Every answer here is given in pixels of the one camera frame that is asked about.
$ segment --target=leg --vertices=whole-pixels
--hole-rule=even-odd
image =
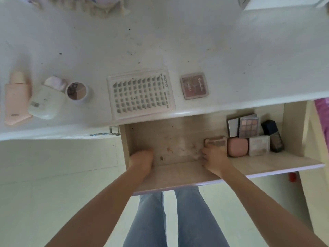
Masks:
[[[175,190],[178,246],[229,247],[197,186]]]
[[[141,195],[123,247],[167,247],[163,193]]]

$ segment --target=white container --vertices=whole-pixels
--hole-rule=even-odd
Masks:
[[[39,92],[32,95],[28,112],[36,117],[51,120],[62,108],[65,102],[65,94],[54,88],[41,85]]]

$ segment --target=wooden drawer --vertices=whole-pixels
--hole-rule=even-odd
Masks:
[[[268,119],[277,122],[286,151],[231,158],[243,174],[252,178],[323,166],[321,161],[303,154],[310,117],[307,101],[133,123],[120,126],[126,166],[133,152],[154,149],[154,167],[135,195],[220,182],[219,177],[200,164],[204,139],[227,136],[226,120],[250,113],[256,113],[261,122]]]

